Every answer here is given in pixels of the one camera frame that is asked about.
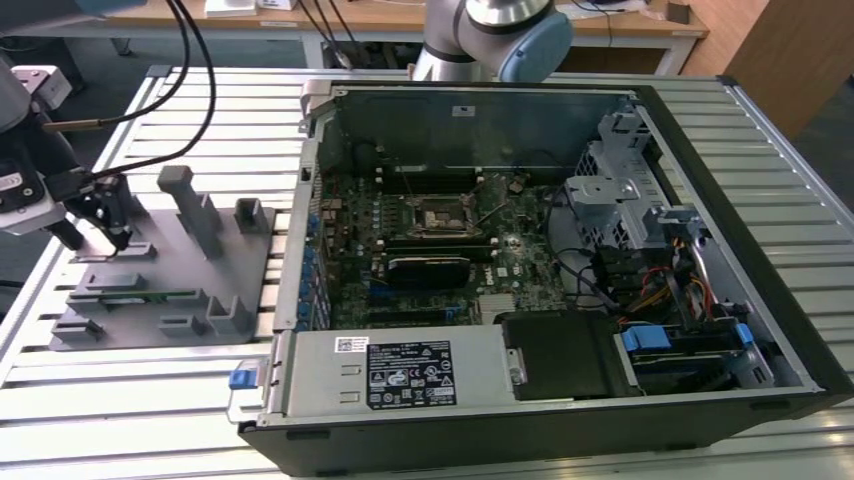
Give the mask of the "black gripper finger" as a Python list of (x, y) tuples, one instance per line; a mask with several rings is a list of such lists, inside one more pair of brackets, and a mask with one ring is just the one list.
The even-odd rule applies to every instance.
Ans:
[(81, 194), (65, 201), (66, 210), (93, 225), (109, 224), (109, 206), (98, 192)]
[(128, 212), (132, 209), (132, 195), (124, 174), (116, 174), (96, 181), (98, 225), (102, 234), (117, 251), (126, 249), (132, 237)]

